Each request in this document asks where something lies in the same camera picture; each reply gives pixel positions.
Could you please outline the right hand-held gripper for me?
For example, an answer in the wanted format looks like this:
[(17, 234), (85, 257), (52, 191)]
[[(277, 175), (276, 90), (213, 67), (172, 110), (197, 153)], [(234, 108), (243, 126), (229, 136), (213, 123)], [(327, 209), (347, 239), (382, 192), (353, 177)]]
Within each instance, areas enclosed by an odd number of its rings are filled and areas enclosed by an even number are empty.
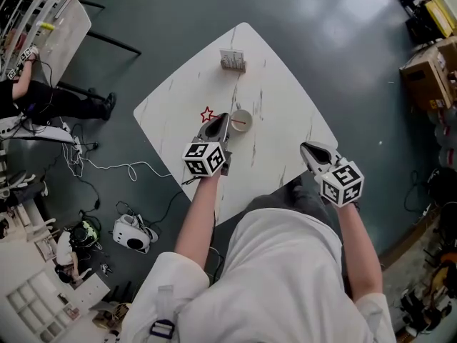
[(317, 176), (319, 194), (336, 207), (343, 207), (361, 197), (364, 176), (354, 161), (341, 158), (336, 148), (317, 141), (303, 142), (301, 156), (312, 173), (321, 172), (321, 163), (336, 163)]

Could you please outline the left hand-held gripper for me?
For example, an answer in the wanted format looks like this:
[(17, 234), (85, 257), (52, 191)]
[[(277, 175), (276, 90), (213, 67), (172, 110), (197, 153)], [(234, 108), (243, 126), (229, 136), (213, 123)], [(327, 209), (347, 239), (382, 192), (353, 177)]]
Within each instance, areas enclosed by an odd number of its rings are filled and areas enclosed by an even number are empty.
[[(219, 138), (220, 142), (229, 140), (231, 117), (228, 113), (211, 115), (201, 127), (198, 138)], [(194, 177), (212, 177), (215, 173), (227, 176), (231, 163), (231, 152), (226, 144), (217, 141), (197, 139), (184, 147), (182, 160)]]

